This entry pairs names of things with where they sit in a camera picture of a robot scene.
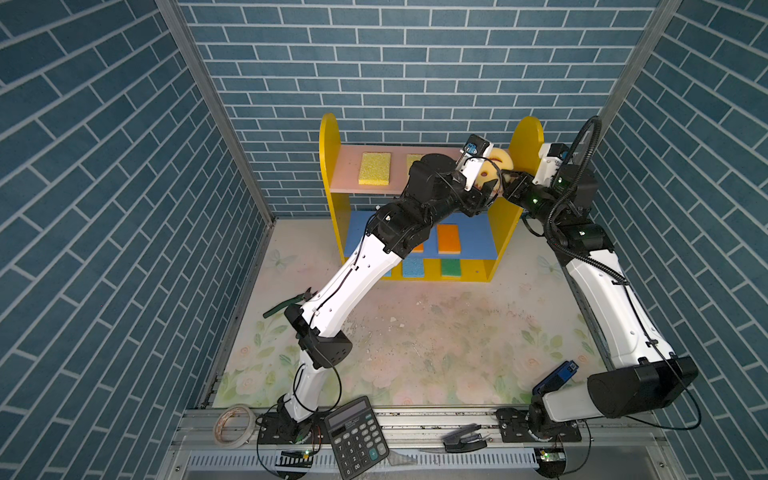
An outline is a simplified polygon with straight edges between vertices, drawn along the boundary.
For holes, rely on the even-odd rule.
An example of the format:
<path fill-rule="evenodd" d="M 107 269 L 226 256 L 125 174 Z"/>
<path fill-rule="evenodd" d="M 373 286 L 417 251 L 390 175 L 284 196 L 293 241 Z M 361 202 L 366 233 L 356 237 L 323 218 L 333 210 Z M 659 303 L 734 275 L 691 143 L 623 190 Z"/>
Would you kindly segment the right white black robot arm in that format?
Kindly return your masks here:
<path fill-rule="evenodd" d="M 503 430 L 515 441 L 524 439 L 522 428 L 535 441 L 573 441 L 581 438 L 579 421 L 629 417 L 671 405 L 699 370 L 657 330 L 623 273 L 609 235 L 589 218 L 586 203 L 597 188 L 592 172 L 569 165 L 546 185 L 521 171 L 505 171 L 502 178 L 504 198 L 541 222 L 543 238 L 606 367 L 579 386 L 541 385 L 528 412 L 503 421 Z"/>

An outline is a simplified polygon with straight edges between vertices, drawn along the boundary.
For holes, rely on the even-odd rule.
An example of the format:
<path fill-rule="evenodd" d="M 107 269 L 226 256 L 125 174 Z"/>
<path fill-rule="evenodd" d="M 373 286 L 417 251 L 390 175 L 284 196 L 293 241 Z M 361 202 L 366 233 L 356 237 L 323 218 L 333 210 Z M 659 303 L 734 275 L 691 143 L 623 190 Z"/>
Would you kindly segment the bright green sponge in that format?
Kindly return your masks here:
<path fill-rule="evenodd" d="M 442 259 L 441 276 L 444 278 L 460 278 L 462 267 L 460 259 Z"/>

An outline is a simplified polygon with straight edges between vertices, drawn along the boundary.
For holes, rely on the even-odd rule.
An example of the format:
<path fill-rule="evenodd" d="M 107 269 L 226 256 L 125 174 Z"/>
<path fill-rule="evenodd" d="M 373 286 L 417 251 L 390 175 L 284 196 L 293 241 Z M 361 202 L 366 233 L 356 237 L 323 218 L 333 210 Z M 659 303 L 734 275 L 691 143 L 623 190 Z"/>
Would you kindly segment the pale yellow sponge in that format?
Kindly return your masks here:
<path fill-rule="evenodd" d="M 458 225 L 439 224 L 437 226 L 437 251 L 440 255 L 459 255 L 462 252 Z"/>

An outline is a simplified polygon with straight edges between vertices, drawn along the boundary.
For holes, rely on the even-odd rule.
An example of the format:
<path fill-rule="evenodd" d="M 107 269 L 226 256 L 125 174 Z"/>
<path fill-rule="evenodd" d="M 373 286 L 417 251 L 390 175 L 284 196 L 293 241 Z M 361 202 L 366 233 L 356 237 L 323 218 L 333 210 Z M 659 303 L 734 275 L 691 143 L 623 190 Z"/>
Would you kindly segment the yellow sponge front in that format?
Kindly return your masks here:
<path fill-rule="evenodd" d="M 362 154 L 358 184 L 387 186 L 390 183 L 391 154 L 389 152 L 365 152 Z"/>

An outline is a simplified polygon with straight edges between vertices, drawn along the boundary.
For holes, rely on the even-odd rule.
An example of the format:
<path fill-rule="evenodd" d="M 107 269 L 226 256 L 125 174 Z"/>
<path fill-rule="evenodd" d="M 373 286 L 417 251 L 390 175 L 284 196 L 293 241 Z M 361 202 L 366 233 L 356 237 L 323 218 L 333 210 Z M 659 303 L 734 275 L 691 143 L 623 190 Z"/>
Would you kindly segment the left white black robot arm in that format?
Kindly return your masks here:
<path fill-rule="evenodd" d="M 326 380 L 352 350 L 342 331 L 350 312 L 437 224 L 456 212 L 468 217 L 482 212 L 502 185 L 501 169 L 489 154 L 465 153 L 453 161 L 432 153 L 411 165 L 403 192 L 369 217 L 341 269 L 310 299 L 286 307 L 300 347 L 299 365 L 288 393 L 262 418 L 269 435 L 285 443 L 310 435 L 324 412 L 320 395 Z"/>

